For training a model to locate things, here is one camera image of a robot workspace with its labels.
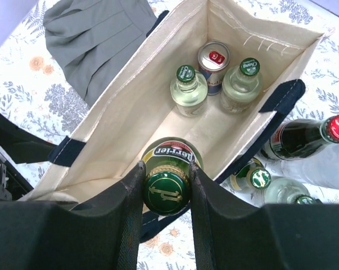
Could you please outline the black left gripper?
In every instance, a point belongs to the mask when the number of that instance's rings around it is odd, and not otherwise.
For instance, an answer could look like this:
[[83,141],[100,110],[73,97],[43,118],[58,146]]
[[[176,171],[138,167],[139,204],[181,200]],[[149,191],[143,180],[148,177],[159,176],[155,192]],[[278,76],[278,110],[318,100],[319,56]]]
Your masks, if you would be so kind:
[[18,200],[33,186],[15,168],[48,160],[56,147],[15,125],[0,113],[0,201]]

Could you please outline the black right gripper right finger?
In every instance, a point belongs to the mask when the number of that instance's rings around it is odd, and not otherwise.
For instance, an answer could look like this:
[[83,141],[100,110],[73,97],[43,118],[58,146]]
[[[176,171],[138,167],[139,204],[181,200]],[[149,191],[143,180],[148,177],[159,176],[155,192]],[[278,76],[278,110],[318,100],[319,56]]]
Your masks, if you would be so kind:
[[339,269],[338,204],[256,208],[189,173],[197,269]]

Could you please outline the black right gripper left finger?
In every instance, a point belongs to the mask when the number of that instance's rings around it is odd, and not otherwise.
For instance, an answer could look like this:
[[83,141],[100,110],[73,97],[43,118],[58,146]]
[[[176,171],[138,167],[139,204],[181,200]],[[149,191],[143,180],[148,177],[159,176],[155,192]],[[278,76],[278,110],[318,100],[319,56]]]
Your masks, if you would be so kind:
[[146,168],[72,210],[52,201],[0,201],[0,269],[135,269]]

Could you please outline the green Perrier bottle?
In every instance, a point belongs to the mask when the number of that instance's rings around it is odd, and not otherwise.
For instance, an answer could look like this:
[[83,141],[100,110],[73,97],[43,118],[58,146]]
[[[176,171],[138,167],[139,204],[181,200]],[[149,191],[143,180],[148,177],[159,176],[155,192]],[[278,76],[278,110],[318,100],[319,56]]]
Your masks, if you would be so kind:
[[264,190],[268,188],[271,181],[270,173],[265,169],[261,161],[255,157],[229,177],[231,188],[245,194]]
[[169,216],[181,212],[191,197],[189,165],[203,168],[199,151],[179,137],[164,137],[150,144],[141,160],[146,165],[143,201],[150,211]]

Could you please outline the clear chang bottle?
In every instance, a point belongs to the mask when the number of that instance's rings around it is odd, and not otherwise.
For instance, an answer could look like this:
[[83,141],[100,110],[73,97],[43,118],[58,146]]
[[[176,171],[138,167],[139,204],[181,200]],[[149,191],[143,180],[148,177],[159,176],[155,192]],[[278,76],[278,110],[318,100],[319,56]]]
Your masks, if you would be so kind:
[[317,204],[309,190],[297,180],[287,177],[276,177],[268,188],[261,192],[263,204]]
[[191,65],[178,67],[176,77],[171,80],[170,93],[179,112],[184,116],[195,117],[206,109],[207,81]]
[[241,113],[251,106],[263,88],[260,63],[253,57],[229,68],[222,81],[220,103],[229,113]]

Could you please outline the dark cola bottle red cap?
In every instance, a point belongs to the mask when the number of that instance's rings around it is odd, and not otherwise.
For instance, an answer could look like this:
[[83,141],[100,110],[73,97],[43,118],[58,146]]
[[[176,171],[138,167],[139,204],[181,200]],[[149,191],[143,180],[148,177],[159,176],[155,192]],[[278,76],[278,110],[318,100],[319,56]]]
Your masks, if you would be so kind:
[[283,123],[259,154],[269,160],[294,161],[311,157],[332,144],[339,144],[339,115],[324,121],[296,119]]

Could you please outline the Pocari Sweat plastic bottle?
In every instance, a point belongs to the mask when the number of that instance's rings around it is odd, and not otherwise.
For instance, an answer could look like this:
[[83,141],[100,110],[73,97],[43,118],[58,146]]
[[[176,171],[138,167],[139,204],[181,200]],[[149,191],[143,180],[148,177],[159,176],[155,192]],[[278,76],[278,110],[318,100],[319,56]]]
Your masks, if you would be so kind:
[[302,183],[339,190],[339,144],[301,160],[282,161],[281,171]]

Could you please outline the clear Chang bottle back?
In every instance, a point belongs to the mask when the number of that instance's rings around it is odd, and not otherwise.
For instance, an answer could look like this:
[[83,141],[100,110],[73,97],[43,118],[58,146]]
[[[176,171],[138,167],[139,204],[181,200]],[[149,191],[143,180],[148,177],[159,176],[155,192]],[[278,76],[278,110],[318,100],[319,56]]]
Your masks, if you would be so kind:
[[251,106],[263,88],[260,63],[253,57],[229,68],[222,81],[220,103],[229,113],[241,113]]

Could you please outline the beige canvas tote bag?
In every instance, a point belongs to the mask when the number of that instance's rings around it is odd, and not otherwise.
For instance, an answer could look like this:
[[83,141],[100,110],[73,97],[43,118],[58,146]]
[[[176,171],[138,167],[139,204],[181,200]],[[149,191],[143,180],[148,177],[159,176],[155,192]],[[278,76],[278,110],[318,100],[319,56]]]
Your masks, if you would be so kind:
[[[221,182],[254,156],[304,94],[301,80],[324,29],[279,15],[254,16],[237,1],[182,1],[114,77],[71,136],[50,155],[50,166],[24,201],[83,203],[120,181],[157,139],[179,137],[201,154],[204,172]],[[207,41],[230,50],[230,64],[247,57],[261,66],[263,91],[246,111],[224,112],[219,97],[206,111],[182,116],[170,97],[181,64],[197,65]]]

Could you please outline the floral table mat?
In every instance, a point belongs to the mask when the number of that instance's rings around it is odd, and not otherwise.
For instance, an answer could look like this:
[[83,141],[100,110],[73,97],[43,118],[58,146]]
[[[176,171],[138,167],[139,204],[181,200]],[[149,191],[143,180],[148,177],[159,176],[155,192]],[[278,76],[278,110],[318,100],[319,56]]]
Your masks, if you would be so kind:
[[[46,49],[39,1],[0,48],[0,113],[24,130],[58,144],[85,117],[88,106],[66,82]],[[323,120],[339,114],[339,18],[309,1],[240,1],[251,15],[330,32],[310,59],[302,79],[306,93],[288,120]],[[185,213],[141,244],[138,269],[195,269],[191,214]]]

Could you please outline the grey folded cloth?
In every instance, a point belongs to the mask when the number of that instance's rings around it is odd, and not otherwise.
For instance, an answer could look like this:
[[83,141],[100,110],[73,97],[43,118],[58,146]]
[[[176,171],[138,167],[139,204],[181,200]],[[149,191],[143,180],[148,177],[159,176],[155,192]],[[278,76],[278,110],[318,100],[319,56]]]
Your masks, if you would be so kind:
[[46,47],[93,106],[156,20],[147,1],[59,1],[44,15]]

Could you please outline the red tab drink can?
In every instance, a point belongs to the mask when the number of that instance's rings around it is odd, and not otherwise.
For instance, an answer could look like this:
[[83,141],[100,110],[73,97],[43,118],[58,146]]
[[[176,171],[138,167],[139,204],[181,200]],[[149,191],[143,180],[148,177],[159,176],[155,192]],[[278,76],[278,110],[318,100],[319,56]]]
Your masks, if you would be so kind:
[[223,42],[212,40],[199,49],[199,71],[207,81],[209,96],[217,95],[222,90],[222,81],[229,63],[230,51]]

